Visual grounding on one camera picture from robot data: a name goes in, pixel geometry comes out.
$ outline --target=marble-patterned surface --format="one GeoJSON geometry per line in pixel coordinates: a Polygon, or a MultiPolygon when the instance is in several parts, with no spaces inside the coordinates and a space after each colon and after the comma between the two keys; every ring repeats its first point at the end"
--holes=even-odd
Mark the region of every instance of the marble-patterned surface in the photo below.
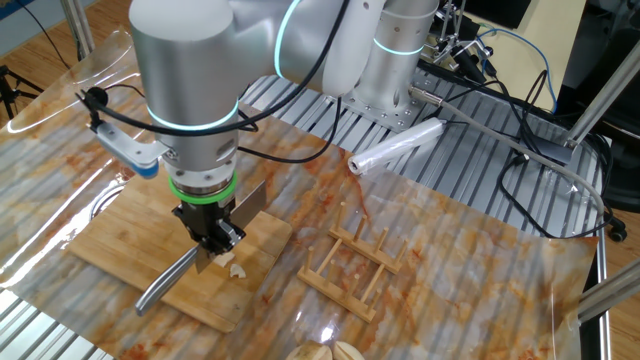
{"type": "MultiPolygon", "coordinates": [[[[366,359],[580,357],[576,307],[597,239],[531,236],[393,173],[356,178],[349,154],[335,146],[302,166],[239,156],[238,197],[266,179],[266,211],[294,234],[236,331],[223,335],[165,305],[137,317],[138,290],[66,250],[100,195],[131,176],[86,128],[88,113],[74,95],[116,82],[140,85],[122,31],[0,131],[0,285],[108,353],[123,360],[283,359],[312,339],[349,342],[366,359]],[[307,247],[317,249],[317,264],[333,245],[327,232],[341,201],[348,230],[367,214],[365,240],[388,226],[384,251],[393,256],[402,239],[410,242],[399,274],[381,277],[371,324],[295,275],[307,247]]],[[[131,90],[113,89],[110,97],[118,111],[148,119],[144,99],[131,90]]],[[[244,134],[243,145],[302,157],[323,144],[276,119],[260,128],[244,134]]],[[[376,266],[344,247],[335,258],[345,279],[360,274],[362,294],[376,266]]]]}

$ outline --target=teal light ring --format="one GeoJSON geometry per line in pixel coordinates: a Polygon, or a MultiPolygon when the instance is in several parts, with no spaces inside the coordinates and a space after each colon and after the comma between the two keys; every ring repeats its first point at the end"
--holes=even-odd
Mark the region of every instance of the teal light ring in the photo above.
{"type": "Polygon", "coordinates": [[[151,117],[157,121],[160,125],[164,126],[164,127],[168,127],[170,129],[176,129],[176,130],[184,130],[184,131],[200,131],[200,130],[208,130],[211,128],[214,128],[218,125],[222,125],[224,124],[227,120],[231,119],[233,116],[235,116],[238,112],[238,100],[236,100],[236,105],[233,107],[233,110],[231,110],[225,117],[223,117],[220,120],[216,120],[212,123],[208,123],[208,124],[202,124],[202,125],[180,125],[180,124],[174,124],[171,122],[168,122],[167,120],[164,120],[162,118],[160,118],[158,115],[154,114],[153,111],[151,111],[151,109],[149,108],[149,105],[147,105],[147,110],[149,111],[149,115],[151,115],[151,117]]]}
{"type": "Polygon", "coordinates": [[[378,45],[380,47],[380,49],[382,49],[382,50],[384,50],[384,51],[386,51],[388,53],[391,53],[393,55],[402,55],[402,56],[415,55],[415,54],[421,52],[422,49],[424,49],[424,46],[422,46],[420,49],[418,49],[416,51],[396,51],[396,50],[391,50],[388,47],[385,47],[384,45],[380,44],[378,42],[378,39],[373,39],[373,42],[375,42],[376,45],[378,45]]]}
{"type": "Polygon", "coordinates": [[[280,29],[278,29],[278,37],[276,38],[276,48],[273,54],[273,67],[276,68],[276,74],[278,76],[282,76],[282,71],[280,71],[280,51],[282,50],[282,41],[284,38],[284,31],[287,29],[287,23],[289,23],[289,19],[291,19],[291,15],[293,15],[293,11],[296,9],[298,4],[300,4],[302,0],[293,0],[291,5],[289,5],[289,9],[284,14],[282,18],[282,23],[280,24],[280,29]]]}

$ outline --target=wooden cutting board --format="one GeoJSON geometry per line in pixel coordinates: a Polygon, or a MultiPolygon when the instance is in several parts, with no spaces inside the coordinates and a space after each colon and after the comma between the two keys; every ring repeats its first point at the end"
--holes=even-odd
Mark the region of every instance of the wooden cutting board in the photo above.
{"type": "MultiPolygon", "coordinates": [[[[171,210],[167,174],[135,177],[117,199],[69,246],[72,253],[120,280],[144,290],[195,246],[171,210]]],[[[291,236],[291,226],[260,212],[245,229],[235,259],[223,269],[211,264],[201,274],[192,267],[162,301],[222,332],[233,331],[291,236]],[[229,278],[239,264],[245,279],[229,278]]]]}

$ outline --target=bread crumb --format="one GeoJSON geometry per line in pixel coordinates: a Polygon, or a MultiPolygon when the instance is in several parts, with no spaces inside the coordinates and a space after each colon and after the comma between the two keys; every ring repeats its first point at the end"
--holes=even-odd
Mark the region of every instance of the bread crumb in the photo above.
{"type": "Polygon", "coordinates": [[[229,261],[233,260],[235,257],[236,256],[232,252],[224,253],[216,256],[215,259],[213,259],[213,263],[221,268],[225,268],[229,261]]]}
{"type": "Polygon", "coordinates": [[[238,264],[231,264],[231,271],[229,272],[229,277],[238,277],[240,279],[244,279],[247,277],[247,273],[244,272],[242,266],[238,264]]]}

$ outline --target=green ring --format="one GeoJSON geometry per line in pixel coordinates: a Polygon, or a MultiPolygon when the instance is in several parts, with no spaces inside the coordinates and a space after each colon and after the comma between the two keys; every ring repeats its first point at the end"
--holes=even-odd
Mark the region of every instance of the green ring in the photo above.
{"type": "Polygon", "coordinates": [[[229,184],[229,186],[227,186],[226,189],[222,190],[221,192],[215,195],[211,195],[207,197],[195,197],[195,196],[186,195],[180,190],[178,190],[178,188],[176,188],[176,185],[173,183],[173,180],[171,180],[171,176],[169,176],[169,189],[171,189],[171,192],[175,196],[177,196],[178,199],[184,202],[188,202],[189,204],[193,204],[193,205],[208,205],[208,204],[220,202],[228,198],[229,196],[231,196],[233,192],[236,190],[237,182],[238,182],[238,178],[236,176],[236,172],[234,171],[233,177],[231,178],[231,183],[229,184]]]}

